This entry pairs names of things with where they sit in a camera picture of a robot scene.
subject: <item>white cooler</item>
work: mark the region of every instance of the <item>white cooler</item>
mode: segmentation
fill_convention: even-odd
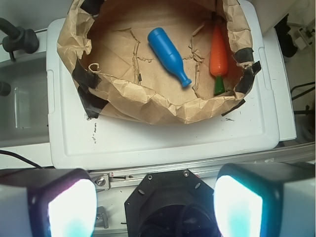
[[[240,0],[253,37],[257,74],[246,103],[226,116],[188,125],[152,126],[106,116],[87,119],[71,74],[57,54],[64,19],[47,30],[49,138],[56,168],[114,169],[265,151],[279,142],[274,93],[252,4]]]

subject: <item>sink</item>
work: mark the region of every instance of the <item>sink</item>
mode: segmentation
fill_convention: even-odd
[[[1,62],[0,81],[11,85],[0,96],[0,148],[49,142],[46,52]]]

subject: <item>crumpled paper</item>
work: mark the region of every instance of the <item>crumpled paper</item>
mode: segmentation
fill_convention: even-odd
[[[233,55],[252,48],[252,37],[237,0],[106,0],[95,18],[80,8],[83,2],[74,0],[57,51],[76,88],[86,80],[84,91],[104,100],[97,114],[149,124],[188,124],[225,113],[245,97],[235,88],[253,62],[237,63]],[[216,97],[209,72],[214,12],[220,16],[216,22],[229,62],[227,92]],[[192,80],[188,88],[181,87],[150,48],[147,35],[155,27],[164,28],[180,52]],[[86,75],[74,74],[78,59]]]

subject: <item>white plastic container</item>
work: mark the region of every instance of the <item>white plastic container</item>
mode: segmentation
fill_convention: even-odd
[[[240,0],[253,36],[257,74],[246,103],[226,116],[174,126],[100,116],[87,119],[71,74],[56,51],[64,19],[47,30],[49,138],[56,168],[112,169],[264,151],[279,142],[274,94],[254,7]]]

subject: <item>brown paper bag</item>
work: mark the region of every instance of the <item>brown paper bag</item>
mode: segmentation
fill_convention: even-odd
[[[216,97],[209,72],[215,21],[221,22],[229,62],[227,92]],[[180,52],[192,80],[188,88],[150,48],[147,35],[156,27],[164,28]],[[74,0],[57,50],[89,117],[149,124],[227,113],[244,102],[261,69],[253,62],[251,31],[237,0]]]

